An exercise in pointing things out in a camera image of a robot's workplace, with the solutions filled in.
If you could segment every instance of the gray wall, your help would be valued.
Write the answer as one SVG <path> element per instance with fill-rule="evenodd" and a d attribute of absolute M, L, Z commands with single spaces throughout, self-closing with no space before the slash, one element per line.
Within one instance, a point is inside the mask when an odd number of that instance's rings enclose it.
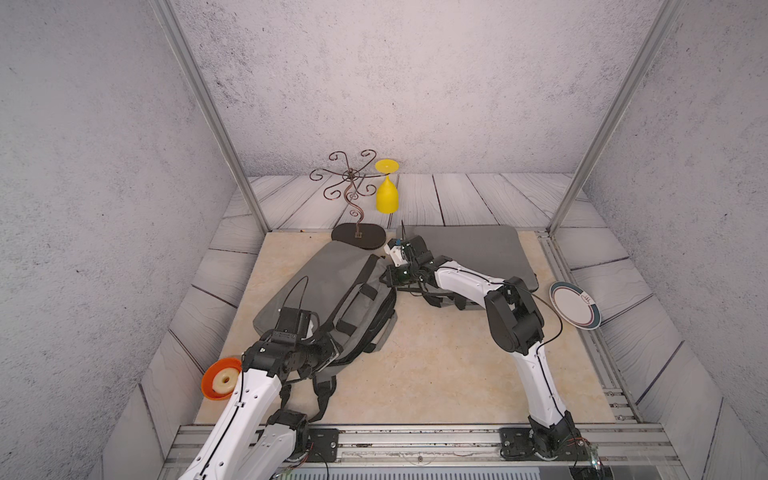
<path fill-rule="evenodd" d="M 586 191 L 768 452 L 768 4 L 690 0 Z"/>
<path fill-rule="evenodd" d="M 3 2 L 0 84 L 0 477 L 85 478 L 234 185 L 146 1 Z"/>
<path fill-rule="evenodd" d="M 174 0 L 249 175 L 572 172 L 660 0 Z"/>

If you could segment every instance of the yellow cup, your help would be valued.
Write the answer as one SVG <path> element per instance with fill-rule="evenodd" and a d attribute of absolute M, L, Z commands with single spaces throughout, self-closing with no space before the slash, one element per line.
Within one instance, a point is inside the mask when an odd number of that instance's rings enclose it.
<path fill-rule="evenodd" d="M 389 179 L 389 174 L 396 172 L 400 166 L 396 161 L 385 158 L 376 162 L 376 169 L 383 174 L 387 174 L 384 181 L 379 185 L 376 191 L 376 209 L 383 214 L 391 214 L 397 211 L 399 206 L 399 195 L 397 187 Z"/>
<path fill-rule="evenodd" d="M 395 184 L 392 183 L 389 175 L 387 175 L 376 191 L 376 209 L 383 214 L 391 214 L 397 211 L 398 206 L 399 195 L 397 194 L 397 187 L 395 187 Z"/>

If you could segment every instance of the white robotic arm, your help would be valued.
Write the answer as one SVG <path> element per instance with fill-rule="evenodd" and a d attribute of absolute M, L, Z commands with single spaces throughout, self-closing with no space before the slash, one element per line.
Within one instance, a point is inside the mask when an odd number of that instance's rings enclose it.
<path fill-rule="evenodd" d="M 309 454 L 306 415 L 285 409 L 267 420 L 249 452 L 248 445 L 289 373 L 312 376 L 339 355 L 328 333 L 300 339 L 298 332 L 307 330 L 310 316 L 284 306 L 281 330 L 264 333 L 243 354 L 243 371 L 227 407 L 181 480 L 267 480 L 286 460 L 297 462 Z"/>
<path fill-rule="evenodd" d="M 281 432 L 280 440 L 274 441 L 275 432 L 268 430 L 279 427 L 268 425 L 259 444 L 247 458 L 243 456 L 259 422 L 282 387 L 277 376 L 270 378 L 264 370 L 243 371 L 227 407 L 181 480 L 269 478 L 293 453 L 296 445 L 295 431 L 281 425 L 281 430 L 286 429 L 289 434 L 285 437 L 286 432 Z M 251 461 L 254 457 L 258 457 L 255 458 L 258 462 Z"/>
<path fill-rule="evenodd" d="M 502 278 L 486 277 L 455 261 L 439 266 L 435 271 L 435 280 L 439 288 L 456 292 L 481 306 L 485 305 L 485 298 L 490 292 L 498 290 L 506 282 Z M 509 305 L 512 312 L 516 308 L 515 304 Z M 540 425 L 557 425 L 563 419 L 561 412 L 565 412 L 565 404 L 554 387 L 541 340 L 528 348 L 527 355 L 517 351 L 511 352 L 511 355 L 528 397 L 531 418 Z"/>
<path fill-rule="evenodd" d="M 385 251 L 397 285 L 428 284 L 483 306 L 493 340 L 515 360 L 528 398 L 534 449 L 543 459 L 557 456 L 567 440 L 580 435 L 554 386 L 542 344 L 544 318 L 518 278 L 504 280 L 476 272 L 448 257 L 434 257 L 421 237 L 390 240 Z"/>

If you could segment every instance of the gray backpack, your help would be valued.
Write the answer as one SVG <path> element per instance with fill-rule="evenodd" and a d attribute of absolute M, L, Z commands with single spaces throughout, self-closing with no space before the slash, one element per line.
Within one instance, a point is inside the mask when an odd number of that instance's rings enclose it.
<path fill-rule="evenodd" d="M 336 391 L 336 374 L 360 353 L 381 349 L 397 321 L 397 290 L 379 281 L 391 262 L 347 243 L 332 241 L 315 253 L 301 270 L 261 309 L 253 328 L 264 333 L 276 326 L 282 306 L 316 313 L 310 324 L 314 335 L 326 331 L 340 345 L 339 356 L 313 378 L 320 420 Z M 290 384 L 280 392 L 283 408 Z"/>

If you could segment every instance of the gray cushion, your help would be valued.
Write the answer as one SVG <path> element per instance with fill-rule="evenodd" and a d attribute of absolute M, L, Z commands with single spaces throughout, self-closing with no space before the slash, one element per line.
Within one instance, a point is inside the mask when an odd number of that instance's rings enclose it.
<path fill-rule="evenodd" d="M 398 227 L 398 238 L 402 238 Z M 421 235 L 432 255 L 445 255 L 476 272 L 508 280 L 520 277 L 530 291 L 536 274 L 525 256 L 518 231 L 507 225 L 434 227 L 406 225 L 408 238 Z"/>

